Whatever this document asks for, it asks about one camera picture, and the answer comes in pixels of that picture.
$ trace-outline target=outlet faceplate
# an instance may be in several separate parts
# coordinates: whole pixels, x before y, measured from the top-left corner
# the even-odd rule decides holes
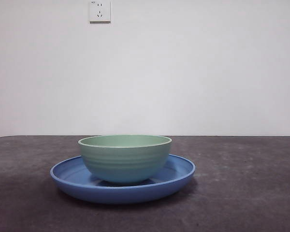
[[[89,3],[89,21],[111,22],[111,0],[92,0]]]

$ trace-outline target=blue plate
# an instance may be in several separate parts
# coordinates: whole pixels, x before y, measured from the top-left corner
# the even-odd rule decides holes
[[[170,154],[157,174],[135,186],[116,186],[98,179],[85,167],[81,156],[56,164],[50,174],[57,186],[72,197],[95,203],[127,204],[171,195],[189,182],[194,171],[190,160]]]

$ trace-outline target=plate rim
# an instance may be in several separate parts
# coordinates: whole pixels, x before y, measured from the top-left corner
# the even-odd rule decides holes
[[[160,183],[155,183],[155,184],[149,184],[149,185],[135,185],[135,186],[118,186],[118,187],[109,187],[109,186],[86,186],[86,185],[82,185],[82,184],[76,184],[76,183],[72,183],[72,182],[69,182],[69,181],[66,181],[66,180],[63,180],[63,179],[60,179],[58,178],[55,174],[54,174],[54,169],[65,163],[65,162],[69,162],[71,160],[74,160],[74,159],[78,159],[78,158],[81,158],[82,156],[76,156],[76,157],[72,157],[72,158],[69,158],[69,159],[65,159],[57,164],[55,164],[51,170],[50,170],[50,175],[51,177],[58,181],[58,182],[61,182],[65,185],[70,185],[70,186],[74,186],[74,187],[78,187],[78,188],[84,188],[84,189],[139,189],[139,188],[148,188],[148,187],[152,187],[152,186],[160,186],[160,185],[167,185],[167,184],[170,184],[170,183],[173,183],[173,182],[177,182],[177,181],[180,181],[180,180],[183,180],[189,176],[191,176],[195,170],[196,170],[196,165],[190,161],[189,159],[187,158],[184,158],[184,157],[181,157],[181,156],[177,156],[177,155],[173,155],[173,154],[169,154],[169,156],[173,156],[173,157],[176,157],[176,158],[179,158],[179,159],[183,159],[185,160],[186,162],[190,163],[192,165],[192,170],[186,174],[186,175],[183,175],[179,178],[176,178],[176,179],[173,179],[173,180],[168,180],[168,181],[164,181],[164,182],[160,182]]]

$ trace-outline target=bowl rim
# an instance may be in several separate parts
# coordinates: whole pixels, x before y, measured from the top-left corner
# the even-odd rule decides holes
[[[160,138],[165,138],[168,139],[168,141],[164,143],[159,143],[159,144],[153,144],[153,145],[143,145],[143,146],[101,146],[101,145],[89,145],[89,144],[84,144],[82,141],[85,139],[90,139],[90,138],[95,138],[95,137],[110,137],[110,136],[148,136],[148,137],[160,137]],[[82,146],[89,146],[89,147],[103,147],[103,148],[138,148],[138,147],[151,147],[151,146],[160,146],[160,145],[165,145],[165,144],[170,144],[172,142],[172,139],[166,136],[161,136],[161,135],[148,135],[148,134],[110,134],[110,135],[97,135],[97,136],[91,136],[91,137],[86,137],[78,140],[78,144]]]

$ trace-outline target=gray table surface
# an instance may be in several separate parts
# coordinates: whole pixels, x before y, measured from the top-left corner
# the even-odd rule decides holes
[[[0,232],[290,232],[290,137],[170,136],[197,165],[178,193],[103,205],[58,190],[50,168],[85,136],[0,138]]]

